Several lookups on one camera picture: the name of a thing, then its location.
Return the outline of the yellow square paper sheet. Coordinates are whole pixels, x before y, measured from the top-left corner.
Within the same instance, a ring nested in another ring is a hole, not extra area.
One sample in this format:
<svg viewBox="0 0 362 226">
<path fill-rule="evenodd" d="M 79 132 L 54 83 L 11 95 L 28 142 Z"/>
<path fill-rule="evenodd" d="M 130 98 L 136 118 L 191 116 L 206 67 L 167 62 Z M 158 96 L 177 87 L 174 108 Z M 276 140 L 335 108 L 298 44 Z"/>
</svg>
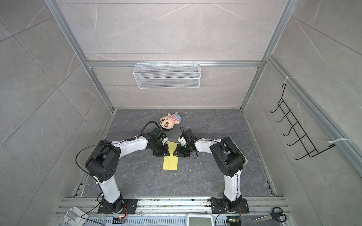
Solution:
<svg viewBox="0 0 362 226">
<path fill-rule="evenodd" d="M 163 170 L 177 170 L 178 168 L 178 157 L 173 155 L 177 148 L 177 143 L 167 142 L 169 156 L 164 157 Z"/>
</svg>

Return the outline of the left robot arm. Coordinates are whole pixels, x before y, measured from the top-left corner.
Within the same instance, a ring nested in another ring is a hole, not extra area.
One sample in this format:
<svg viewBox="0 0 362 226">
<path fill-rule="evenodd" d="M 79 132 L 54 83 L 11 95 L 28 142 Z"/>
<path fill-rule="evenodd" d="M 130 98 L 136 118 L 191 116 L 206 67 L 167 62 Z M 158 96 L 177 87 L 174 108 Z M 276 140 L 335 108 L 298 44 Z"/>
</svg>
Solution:
<svg viewBox="0 0 362 226">
<path fill-rule="evenodd" d="M 167 141 L 167 135 L 158 128 L 121 141 L 100 141 L 86 161 L 85 168 L 99 185 L 103 200 L 111 205 L 122 201 L 114 176 L 121 157 L 147 149 L 152 150 L 154 156 L 169 156 Z"/>
</svg>

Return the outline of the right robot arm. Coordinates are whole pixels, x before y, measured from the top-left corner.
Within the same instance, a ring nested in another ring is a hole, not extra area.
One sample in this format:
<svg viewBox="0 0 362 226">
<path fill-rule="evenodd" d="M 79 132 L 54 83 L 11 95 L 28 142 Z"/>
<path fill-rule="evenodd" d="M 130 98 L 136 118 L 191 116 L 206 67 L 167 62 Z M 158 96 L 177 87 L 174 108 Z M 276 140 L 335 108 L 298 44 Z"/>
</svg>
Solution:
<svg viewBox="0 0 362 226">
<path fill-rule="evenodd" d="M 197 138 L 191 130 L 187 130 L 182 131 L 178 142 L 174 156 L 190 158 L 193 152 L 196 157 L 198 157 L 198 153 L 212 154 L 219 170 L 224 175 L 224 203 L 232 206 L 241 202 L 240 178 L 248 160 L 231 137 L 222 139 Z"/>
</svg>

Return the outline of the plush doll toy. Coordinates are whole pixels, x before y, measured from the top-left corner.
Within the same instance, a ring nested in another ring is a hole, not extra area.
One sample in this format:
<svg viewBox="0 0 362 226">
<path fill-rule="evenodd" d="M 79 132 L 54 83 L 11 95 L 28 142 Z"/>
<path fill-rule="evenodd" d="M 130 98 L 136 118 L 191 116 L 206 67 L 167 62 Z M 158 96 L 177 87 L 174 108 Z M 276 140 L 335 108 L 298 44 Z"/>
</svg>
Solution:
<svg viewBox="0 0 362 226">
<path fill-rule="evenodd" d="M 178 115 L 178 113 L 175 113 L 162 117 L 159 120 L 159 124 L 163 130 L 169 131 L 173 129 L 175 125 L 180 124 L 181 121 L 182 118 Z"/>
</svg>

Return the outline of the white digital scale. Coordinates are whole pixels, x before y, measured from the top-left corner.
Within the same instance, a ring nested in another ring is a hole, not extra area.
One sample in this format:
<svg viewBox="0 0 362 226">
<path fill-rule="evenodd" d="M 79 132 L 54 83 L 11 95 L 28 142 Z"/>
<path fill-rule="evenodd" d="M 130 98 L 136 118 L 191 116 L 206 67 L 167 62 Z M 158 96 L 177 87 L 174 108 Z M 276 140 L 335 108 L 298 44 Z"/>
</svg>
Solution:
<svg viewBox="0 0 362 226">
<path fill-rule="evenodd" d="M 214 226 L 215 220 L 210 214 L 190 213 L 186 215 L 186 226 Z"/>
</svg>

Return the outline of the small green circuit board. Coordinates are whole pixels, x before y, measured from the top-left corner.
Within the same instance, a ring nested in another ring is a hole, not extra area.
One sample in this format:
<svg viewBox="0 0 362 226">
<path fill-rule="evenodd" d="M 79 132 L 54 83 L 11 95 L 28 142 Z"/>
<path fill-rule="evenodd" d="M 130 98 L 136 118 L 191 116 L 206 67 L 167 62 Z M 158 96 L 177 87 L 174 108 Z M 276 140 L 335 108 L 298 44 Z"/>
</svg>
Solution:
<svg viewBox="0 0 362 226">
<path fill-rule="evenodd" d="M 227 217 L 226 219 L 226 226 L 241 226 L 241 223 L 240 218 Z"/>
</svg>

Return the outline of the white device bottom left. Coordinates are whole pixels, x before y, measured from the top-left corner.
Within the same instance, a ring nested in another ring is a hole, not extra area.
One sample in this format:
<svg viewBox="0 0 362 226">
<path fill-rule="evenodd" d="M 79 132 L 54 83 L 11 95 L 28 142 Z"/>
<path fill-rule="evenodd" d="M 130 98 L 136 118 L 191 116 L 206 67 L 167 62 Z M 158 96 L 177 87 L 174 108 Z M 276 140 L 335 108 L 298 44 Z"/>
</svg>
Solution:
<svg viewBox="0 0 362 226">
<path fill-rule="evenodd" d="M 88 220 L 89 215 L 78 207 L 72 207 L 64 216 L 64 225 L 83 226 Z"/>
</svg>

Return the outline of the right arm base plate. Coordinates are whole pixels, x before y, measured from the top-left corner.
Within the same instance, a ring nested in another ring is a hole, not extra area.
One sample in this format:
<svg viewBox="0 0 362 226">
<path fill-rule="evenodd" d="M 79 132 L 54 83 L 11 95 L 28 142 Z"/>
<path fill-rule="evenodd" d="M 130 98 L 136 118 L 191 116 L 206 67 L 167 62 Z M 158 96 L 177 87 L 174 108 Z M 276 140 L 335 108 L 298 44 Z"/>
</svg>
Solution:
<svg viewBox="0 0 362 226">
<path fill-rule="evenodd" d="M 249 214 L 249 206 L 246 199 L 239 197 L 235 201 L 229 201 L 227 198 L 215 198 L 210 199 L 211 209 L 213 214 L 219 213 L 241 213 Z"/>
</svg>

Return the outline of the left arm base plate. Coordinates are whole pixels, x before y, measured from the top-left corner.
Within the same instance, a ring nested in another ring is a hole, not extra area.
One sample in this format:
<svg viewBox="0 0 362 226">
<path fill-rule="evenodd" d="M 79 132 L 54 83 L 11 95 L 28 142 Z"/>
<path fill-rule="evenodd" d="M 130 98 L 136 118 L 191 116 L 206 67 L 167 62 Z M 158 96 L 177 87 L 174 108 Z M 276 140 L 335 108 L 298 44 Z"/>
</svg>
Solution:
<svg viewBox="0 0 362 226">
<path fill-rule="evenodd" d="M 98 214 L 135 214 L 138 199 L 121 199 L 114 203 L 109 203 L 103 199 L 98 208 Z"/>
</svg>

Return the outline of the small red-wired circuit board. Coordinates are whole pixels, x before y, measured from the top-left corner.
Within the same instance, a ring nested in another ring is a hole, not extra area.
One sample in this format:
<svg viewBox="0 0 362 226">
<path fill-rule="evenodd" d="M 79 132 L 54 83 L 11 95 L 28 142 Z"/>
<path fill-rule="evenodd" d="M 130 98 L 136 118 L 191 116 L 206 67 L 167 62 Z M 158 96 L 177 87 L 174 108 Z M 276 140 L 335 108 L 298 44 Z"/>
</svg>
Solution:
<svg viewBox="0 0 362 226">
<path fill-rule="evenodd" d="M 127 217 L 113 217 L 112 224 L 125 224 L 127 223 Z"/>
</svg>

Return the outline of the black handled scissors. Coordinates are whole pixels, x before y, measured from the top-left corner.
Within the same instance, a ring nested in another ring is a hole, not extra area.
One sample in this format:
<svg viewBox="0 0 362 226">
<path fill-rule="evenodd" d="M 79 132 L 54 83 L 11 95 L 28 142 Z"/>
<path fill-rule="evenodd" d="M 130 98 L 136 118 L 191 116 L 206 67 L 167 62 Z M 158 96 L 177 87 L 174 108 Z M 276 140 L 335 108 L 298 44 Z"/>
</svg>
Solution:
<svg viewBox="0 0 362 226">
<path fill-rule="evenodd" d="M 267 221 L 267 220 L 275 220 L 280 223 L 284 223 L 287 221 L 287 216 L 282 208 L 274 207 L 269 215 L 257 218 L 254 220 L 254 222 Z"/>
</svg>

